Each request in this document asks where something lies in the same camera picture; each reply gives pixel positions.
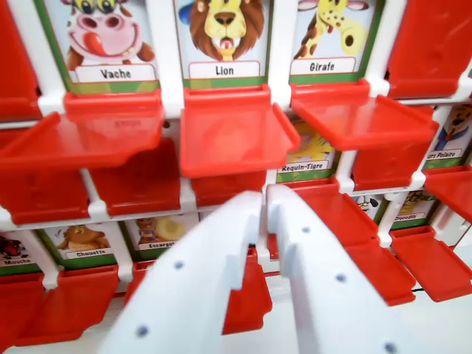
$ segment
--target name label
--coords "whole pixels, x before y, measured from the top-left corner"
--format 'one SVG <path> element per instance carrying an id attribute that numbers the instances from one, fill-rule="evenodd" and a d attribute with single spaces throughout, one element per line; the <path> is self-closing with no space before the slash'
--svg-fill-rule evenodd
<path id="1" fill-rule="evenodd" d="M 67 252 L 66 258 L 68 260 L 73 260 L 84 257 L 103 256 L 105 254 L 113 254 L 113 252 L 111 251 L 111 249 L 92 249 L 90 251 Z"/>
<path id="2" fill-rule="evenodd" d="M 314 161 L 314 162 L 296 162 L 293 164 L 286 164 L 284 167 L 277 170 L 278 173 L 291 173 L 291 172 L 306 172 L 306 171 L 317 171 L 327 170 L 330 168 L 330 162 L 327 160 Z"/>
<path id="3" fill-rule="evenodd" d="M 258 61 L 229 61 L 217 63 L 190 63 L 190 79 L 224 79 L 226 77 L 258 77 Z"/>
<path id="4" fill-rule="evenodd" d="M 417 220 L 417 219 L 424 219 L 424 218 L 425 218 L 424 212 L 417 212 L 415 214 L 399 215 L 395 218 L 395 221 Z"/>
<path id="5" fill-rule="evenodd" d="M 140 251 L 145 251 L 146 249 L 166 249 L 168 247 L 173 246 L 174 243 L 175 243 L 174 241 L 156 242 L 156 243 L 141 243 L 139 245 L 139 250 Z"/>
<path id="6" fill-rule="evenodd" d="M 19 266 L 21 264 L 34 264 L 31 258 L 18 258 L 15 260 L 0 260 L 0 267 Z"/>
<path id="7" fill-rule="evenodd" d="M 78 66 L 75 74 L 80 83 L 154 81 L 156 79 L 156 73 L 150 64 Z"/>
<path id="8" fill-rule="evenodd" d="M 290 75 L 353 72 L 355 58 L 299 59 L 292 61 Z"/>
<path id="9" fill-rule="evenodd" d="M 462 149 L 432 151 L 428 154 L 427 160 L 443 160 L 461 157 Z"/>

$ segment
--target screw hole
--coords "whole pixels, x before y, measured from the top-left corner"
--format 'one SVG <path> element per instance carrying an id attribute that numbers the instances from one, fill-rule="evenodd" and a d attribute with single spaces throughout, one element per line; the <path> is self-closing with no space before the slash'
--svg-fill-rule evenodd
<path id="1" fill-rule="evenodd" d="M 336 280 L 338 280 L 339 282 L 346 282 L 347 278 L 344 274 L 338 274 L 336 275 Z"/>
<path id="2" fill-rule="evenodd" d="M 146 326 L 139 326 L 136 330 L 136 336 L 138 338 L 145 337 L 149 333 L 149 330 Z"/>
<path id="3" fill-rule="evenodd" d="M 178 260 L 177 262 L 174 263 L 174 267 L 176 267 L 176 269 L 180 269 L 184 267 L 184 262 L 182 262 L 181 260 Z"/>
<path id="4" fill-rule="evenodd" d="M 397 352 L 397 347 L 393 343 L 385 344 L 385 351 L 390 354 L 394 354 Z"/>

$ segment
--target character card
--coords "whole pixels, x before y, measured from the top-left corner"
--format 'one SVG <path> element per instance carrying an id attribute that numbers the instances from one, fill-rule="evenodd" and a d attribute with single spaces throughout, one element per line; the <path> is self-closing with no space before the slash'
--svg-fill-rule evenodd
<path id="1" fill-rule="evenodd" d="M 277 182 L 305 181 L 327 178 L 334 173 L 336 151 L 308 123 L 298 117 L 291 119 L 302 137 L 300 147 L 288 154 L 287 164 L 277 171 Z"/>
<path id="2" fill-rule="evenodd" d="M 59 264 L 66 268 L 88 268 L 114 264 L 107 235 L 115 232 L 112 223 L 60 226 L 39 230 L 40 237 L 51 249 Z"/>
<path id="3" fill-rule="evenodd" d="M 383 8 L 383 0 L 298 1 L 290 82 L 362 78 Z"/>
<path id="4" fill-rule="evenodd" d="M 372 195 L 360 195 L 353 197 L 354 201 L 359 207 L 365 211 L 367 216 L 375 221 L 376 216 L 381 208 L 382 200 L 384 199 L 382 194 Z"/>
<path id="5" fill-rule="evenodd" d="M 40 271 L 30 253 L 14 232 L 0 232 L 0 275 L 24 274 Z"/>
<path id="6" fill-rule="evenodd" d="M 472 105 L 458 105 L 451 110 L 428 153 L 423 169 L 457 166 L 462 163 L 472 139 Z"/>
<path id="7" fill-rule="evenodd" d="M 267 82 L 270 0 L 174 0 L 184 85 Z"/>
<path id="8" fill-rule="evenodd" d="M 135 251 L 159 250 L 159 255 L 180 240 L 198 222 L 198 213 L 191 212 L 127 220 L 125 226 Z"/>
<path id="9" fill-rule="evenodd" d="M 67 89 L 75 94 L 159 87 L 145 0 L 35 0 Z"/>
<path id="10" fill-rule="evenodd" d="M 425 225 L 437 204 L 436 200 L 425 190 L 410 192 L 395 218 L 392 230 Z"/>

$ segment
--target cartoon animal face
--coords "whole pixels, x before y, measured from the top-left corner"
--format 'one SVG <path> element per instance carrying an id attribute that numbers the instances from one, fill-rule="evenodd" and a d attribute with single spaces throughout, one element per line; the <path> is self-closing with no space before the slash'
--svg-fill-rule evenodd
<path id="1" fill-rule="evenodd" d="M 251 49 L 261 36 L 261 0 L 197 0 L 190 11 L 194 45 L 216 60 L 232 61 Z"/>
<path id="2" fill-rule="evenodd" d="M 378 207 L 378 201 L 373 198 L 370 198 L 368 195 L 361 195 L 356 198 L 357 205 L 360 206 L 362 210 L 368 212 L 370 210 L 370 206 L 372 205 L 374 208 Z"/>
<path id="3" fill-rule="evenodd" d="M 151 231 L 151 230 L 156 230 L 157 221 L 156 221 L 156 218 L 137 219 L 136 225 L 139 227 L 141 231 Z"/>
<path id="4" fill-rule="evenodd" d="M 123 4 L 127 0 L 62 0 L 71 6 L 67 35 L 70 41 L 67 69 L 74 70 L 84 58 L 103 61 L 126 61 L 138 56 L 154 59 L 148 44 L 143 43 L 139 25 Z"/>
<path id="5" fill-rule="evenodd" d="M 312 56 L 323 33 L 331 33 L 334 29 L 341 33 L 341 48 L 346 54 L 359 53 L 366 42 L 367 32 L 361 24 L 346 17 L 343 13 L 346 8 L 362 11 L 368 9 L 369 4 L 354 0 L 299 0 L 299 11 L 316 9 L 316 14 L 295 59 Z"/>
<path id="6" fill-rule="evenodd" d="M 326 159 L 327 154 L 334 152 L 334 147 L 306 122 L 295 123 L 294 126 L 302 137 L 302 142 L 298 149 L 290 153 L 289 163 L 304 157 L 319 161 Z"/>
<path id="7" fill-rule="evenodd" d="M 90 243 L 99 237 L 105 237 L 101 231 L 90 230 L 87 226 L 70 226 L 64 232 L 64 239 L 74 243 Z"/>
<path id="8" fill-rule="evenodd" d="M 5 257 L 17 257 L 22 255 L 25 248 L 18 240 L 8 240 L 4 236 L 0 236 L 0 252 Z"/>
<path id="9" fill-rule="evenodd" d="M 466 129 L 469 125 L 472 115 L 472 105 L 461 105 L 454 109 L 452 119 L 445 127 L 448 134 L 454 135 Z"/>

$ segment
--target cow illustration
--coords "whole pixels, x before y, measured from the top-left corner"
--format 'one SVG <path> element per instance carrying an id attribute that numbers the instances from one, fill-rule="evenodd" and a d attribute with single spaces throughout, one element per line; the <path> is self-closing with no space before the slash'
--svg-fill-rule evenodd
<path id="1" fill-rule="evenodd" d="M 140 25 L 123 5 L 127 0 L 61 0 L 71 7 L 67 23 L 70 47 L 66 67 L 75 70 L 84 59 L 131 64 L 154 59 L 151 46 L 142 40 Z"/>

